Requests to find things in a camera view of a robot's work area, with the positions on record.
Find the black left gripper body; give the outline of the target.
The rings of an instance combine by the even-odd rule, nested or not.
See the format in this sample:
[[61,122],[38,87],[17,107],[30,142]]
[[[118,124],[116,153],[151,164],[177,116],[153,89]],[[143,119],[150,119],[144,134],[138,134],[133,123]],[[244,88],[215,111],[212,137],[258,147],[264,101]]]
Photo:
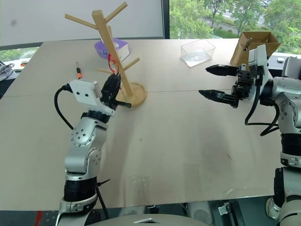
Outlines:
[[116,96],[116,94],[104,92],[102,93],[100,100],[105,106],[109,107],[110,109],[116,110],[118,106]]

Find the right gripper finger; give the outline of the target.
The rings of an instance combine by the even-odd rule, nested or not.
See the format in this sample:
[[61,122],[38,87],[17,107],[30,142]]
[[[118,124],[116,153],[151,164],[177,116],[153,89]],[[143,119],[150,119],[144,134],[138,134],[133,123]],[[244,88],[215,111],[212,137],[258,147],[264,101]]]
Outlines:
[[217,76],[237,76],[239,68],[230,65],[212,65],[207,67],[206,71]]
[[226,94],[219,90],[199,90],[198,91],[205,98],[223,104],[228,104],[233,108],[238,107],[239,99],[235,95]]

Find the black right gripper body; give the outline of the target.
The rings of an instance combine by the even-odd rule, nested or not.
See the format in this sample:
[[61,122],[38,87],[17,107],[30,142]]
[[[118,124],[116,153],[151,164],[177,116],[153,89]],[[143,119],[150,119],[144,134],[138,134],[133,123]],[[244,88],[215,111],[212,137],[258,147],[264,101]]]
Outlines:
[[241,64],[237,70],[237,81],[232,86],[231,94],[236,102],[239,100],[251,100],[256,88],[254,86],[254,77],[246,69],[246,64]]

